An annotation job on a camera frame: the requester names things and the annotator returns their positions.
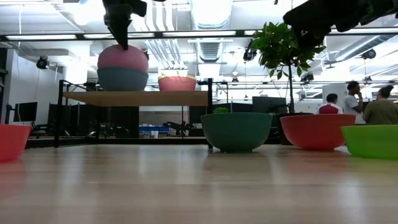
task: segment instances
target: wooden shelf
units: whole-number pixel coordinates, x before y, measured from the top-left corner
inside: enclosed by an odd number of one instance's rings
[[[87,91],[64,97],[95,106],[207,106],[207,91]]]

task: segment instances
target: small plant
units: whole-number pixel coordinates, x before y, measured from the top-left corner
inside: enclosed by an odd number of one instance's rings
[[[229,113],[228,108],[216,108],[213,113]]]
[[[289,78],[290,106],[289,112],[294,113],[293,99],[293,73],[292,67],[296,67],[298,77],[303,71],[310,68],[308,61],[313,61],[315,54],[319,54],[326,47],[320,45],[310,49],[301,49],[297,43],[294,31],[287,24],[265,23],[262,30],[254,33],[253,48],[261,52],[259,64],[270,69],[269,76],[277,74],[277,79],[282,76]]]

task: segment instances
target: person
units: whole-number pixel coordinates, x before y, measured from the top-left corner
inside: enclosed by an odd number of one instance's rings
[[[362,117],[363,112],[363,98],[361,87],[356,81],[352,81],[347,86],[348,94],[344,99],[344,114],[355,115],[355,124],[366,124]],[[355,95],[358,95],[359,102],[356,100]]]
[[[377,101],[367,105],[363,114],[370,125],[398,124],[398,105],[388,100],[393,86],[385,86],[377,93]]]
[[[342,114],[343,109],[336,105],[337,98],[337,94],[330,93],[326,97],[327,103],[318,107],[315,114]]]

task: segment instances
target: white shirt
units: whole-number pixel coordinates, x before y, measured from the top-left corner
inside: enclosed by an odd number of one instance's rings
[[[324,107],[324,106],[331,106],[332,108],[335,108],[335,109],[336,109],[336,113],[335,113],[335,114],[343,114],[343,109],[342,109],[341,107],[339,107],[338,105],[335,105],[334,103],[325,103],[325,104],[323,104],[323,105],[320,105],[320,106],[317,108],[315,114],[320,114],[319,110],[320,110],[322,107]]]
[[[352,114],[355,115],[355,124],[366,124],[365,120],[362,117],[362,113],[358,113],[353,108],[358,106],[359,103],[356,101],[355,96],[347,95],[344,99],[344,114]]]

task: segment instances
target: green bowl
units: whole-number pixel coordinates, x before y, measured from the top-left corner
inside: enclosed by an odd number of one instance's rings
[[[361,125],[341,128],[353,156],[398,159],[398,125]]]
[[[252,152],[268,138],[272,115],[265,113],[219,113],[200,117],[203,132],[221,152]]]

